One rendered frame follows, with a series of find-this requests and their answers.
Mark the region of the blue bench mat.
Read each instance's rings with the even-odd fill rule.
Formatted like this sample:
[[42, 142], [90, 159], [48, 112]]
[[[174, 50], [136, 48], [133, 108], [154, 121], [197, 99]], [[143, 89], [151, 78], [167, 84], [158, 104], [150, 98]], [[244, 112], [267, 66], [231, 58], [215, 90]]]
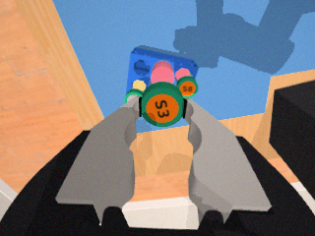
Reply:
[[191, 97], [218, 120], [266, 112], [271, 77], [315, 70], [315, 0], [52, 0], [103, 117], [130, 53], [194, 60]]

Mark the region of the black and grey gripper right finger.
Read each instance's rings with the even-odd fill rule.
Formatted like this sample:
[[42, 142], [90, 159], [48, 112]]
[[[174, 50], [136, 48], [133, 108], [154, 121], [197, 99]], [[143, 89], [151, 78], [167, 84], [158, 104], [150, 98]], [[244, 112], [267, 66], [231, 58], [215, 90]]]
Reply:
[[282, 174], [243, 136], [192, 99], [183, 100], [187, 140], [193, 147], [188, 195], [199, 225], [207, 210], [217, 210], [225, 230], [249, 236], [315, 236], [315, 214]]

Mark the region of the green tube cap with grey dot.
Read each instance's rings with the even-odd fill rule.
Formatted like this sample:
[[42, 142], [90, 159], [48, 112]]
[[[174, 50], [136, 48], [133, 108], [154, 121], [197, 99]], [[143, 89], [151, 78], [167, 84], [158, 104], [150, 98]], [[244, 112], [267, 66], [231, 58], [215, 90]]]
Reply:
[[143, 96], [144, 91], [146, 90], [146, 84], [143, 81], [136, 80], [133, 82], [130, 90], [126, 93], [124, 102], [127, 103], [129, 100], [135, 96]]

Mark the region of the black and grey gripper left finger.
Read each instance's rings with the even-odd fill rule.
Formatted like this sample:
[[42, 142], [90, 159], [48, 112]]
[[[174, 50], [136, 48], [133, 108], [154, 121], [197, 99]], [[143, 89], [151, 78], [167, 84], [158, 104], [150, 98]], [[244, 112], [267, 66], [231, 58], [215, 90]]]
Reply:
[[135, 194], [135, 96], [50, 159], [15, 197], [0, 221], [0, 236], [61, 236], [100, 225], [107, 207]]

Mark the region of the blue tube rack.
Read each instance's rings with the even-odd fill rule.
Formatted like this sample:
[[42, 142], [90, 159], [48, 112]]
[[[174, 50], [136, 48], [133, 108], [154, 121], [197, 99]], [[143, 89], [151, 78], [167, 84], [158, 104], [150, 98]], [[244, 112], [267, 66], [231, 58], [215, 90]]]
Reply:
[[173, 66], [174, 74], [183, 68], [189, 70], [193, 78], [196, 78], [199, 67], [194, 60], [135, 47], [130, 54], [126, 93], [136, 80], [143, 81], [148, 87], [153, 65], [158, 60], [169, 61]]

